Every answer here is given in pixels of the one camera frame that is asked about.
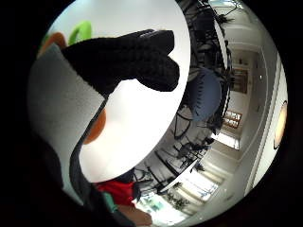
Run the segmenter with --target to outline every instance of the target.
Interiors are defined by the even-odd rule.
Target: green object
[[[111,196],[111,194],[107,193],[107,192],[102,192],[102,196],[105,200],[106,206],[109,208],[111,213],[114,213],[117,210],[117,207],[114,203],[113,197]]]
[[[69,36],[68,45],[92,38],[92,26],[89,21],[83,21],[76,25]]]

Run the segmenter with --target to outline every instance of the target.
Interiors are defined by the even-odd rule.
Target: chair
[[[198,42],[205,43],[209,37],[214,36],[215,24],[212,9],[204,9],[195,20],[192,21],[195,37]]]
[[[145,166],[146,166],[147,170],[151,173],[151,175],[154,177],[154,179],[158,182],[158,184],[151,189],[155,190],[156,194],[158,194],[158,195],[167,194],[168,191],[161,192],[161,190],[165,187],[164,182],[160,181],[157,178],[157,176],[152,172],[152,169],[150,166],[147,166],[146,163],[145,163]]]
[[[230,78],[222,80],[222,99],[216,112],[207,120],[207,125],[213,131],[214,134],[218,134],[223,125],[223,117],[228,109],[228,103],[230,99]]]
[[[178,118],[179,117],[182,118],[183,120],[187,121],[187,126],[186,126],[185,129],[183,129],[183,131],[180,134],[177,134],[177,124],[178,124]],[[185,136],[185,134],[187,133],[187,131],[190,127],[191,119],[182,116],[178,112],[176,113],[175,118],[176,118],[176,120],[175,120],[175,125],[174,125],[173,137],[174,137],[175,140],[181,140]]]
[[[193,0],[190,0],[188,5],[183,9],[183,13],[184,14],[187,14],[187,11],[192,8],[194,5],[196,5],[197,2],[196,1],[193,1]]]
[[[213,115],[222,99],[222,89],[212,70],[202,68],[200,75],[188,83],[189,103],[193,121],[203,121]]]
[[[138,178],[135,174],[136,171],[140,171],[142,173],[142,176],[140,178]],[[142,192],[144,192],[144,188],[151,185],[153,182],[153,179],[151,177],[151,173],[148,171],[145,171],[143,169],[138,169],[138,168],[134,168],[134,187],[133,187],[133,191],[134,191],[134,198],[139,201],[141,196],[142,196]]]
[[[210,145],[210,144],[212,144],[215,141],[215,139],[207,137],[207,138],[205,138],[205,141],[207,142],[208,145]]]
[[[193,142],[191,142],[188,138],[187,138],[188,142],[186,144],[181,144],[181,148],[178,149],[177,147],[173,146],[174,149],[176,149],[178,151],[178,158],[182,159],[185,158],[185,161],[182,163],[182,165],[180,166],[180,168],[183,168],[184,165],[190,160],[189,156],[194,156],[196,158],[202,158],[201,157],[201,151],[202,150],[208,150],[209,146],[206,145],[203,141],[203,143],[200,144],[195,144]]]
[[[168,160],[164,160],[158,153],[158,151],[154,152],[155,155],[157,156],[157,158],[161,161],[161,163],[175,176],[177,177],[179,175],[179,172],[170,165],[170,163],[168,162]]]

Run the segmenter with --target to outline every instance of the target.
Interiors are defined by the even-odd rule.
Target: person
[[[138,191],[134,189],[134,168],[126,173],[103,183],[95,183],[100,192],[108,192],[114,199],[117,209],[131,220],[136,226],[152,225],[152,216],[135,207],[133,200],[138,198]]]

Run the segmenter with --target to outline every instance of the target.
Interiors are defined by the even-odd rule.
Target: hand
[[[152,225],[152,216],[135,207],[126,205],[117,205],[117,209],[131,220],[136,226]]]
[[[102,95],[111,94],[124,79],[138,79],[157,91],[170,92],[179,66],[168,53],[172,31],[144,30],[117,38],[96,38],[70,45],[63,55],[76,72]]]

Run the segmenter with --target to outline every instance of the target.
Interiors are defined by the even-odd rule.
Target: red shirt
[[[99,191],[106,191],[113,197],[114,203],[118,205],[133,206],[133,185],[134,182],[122,183],[114,180],[96,183],[95,186]]]

